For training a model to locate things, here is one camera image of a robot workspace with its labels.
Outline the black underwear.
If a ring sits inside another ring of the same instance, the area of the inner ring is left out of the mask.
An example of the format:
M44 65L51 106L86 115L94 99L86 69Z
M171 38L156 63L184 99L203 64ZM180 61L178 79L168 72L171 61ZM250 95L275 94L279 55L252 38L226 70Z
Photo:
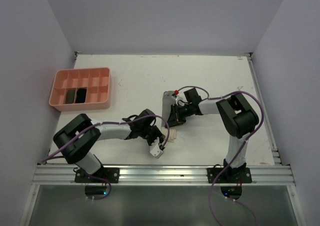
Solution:
M86 101L87 89L86 88L78 88L76 91L75 103L83 104Z

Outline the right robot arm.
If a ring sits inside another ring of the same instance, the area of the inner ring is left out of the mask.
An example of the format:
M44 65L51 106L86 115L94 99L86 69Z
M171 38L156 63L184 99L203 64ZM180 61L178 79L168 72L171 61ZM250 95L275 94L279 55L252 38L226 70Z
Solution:
M229 134L227 155L223 161L223 178L235 182L246 167L246 150L248 137L255 132L260 122L259 116L244 96L236 91L220 98L203 99L196 87L184 92L185 101L180 104L179 91L170 96L175 103L170 105L167 123L169 127L183 125L191 116L220 115L223 125Z

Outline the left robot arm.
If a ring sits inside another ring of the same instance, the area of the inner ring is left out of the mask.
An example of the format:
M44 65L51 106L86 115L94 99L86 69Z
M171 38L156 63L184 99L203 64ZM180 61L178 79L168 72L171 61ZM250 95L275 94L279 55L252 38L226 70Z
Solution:
M53 142L68 164L77 165L96 183L106 178L103 164L90 152L98 141L142 138L153 157L158 159L163 154L168 136L155 125L157 118L150 109L120 122L93 120L81 113L53 136Z

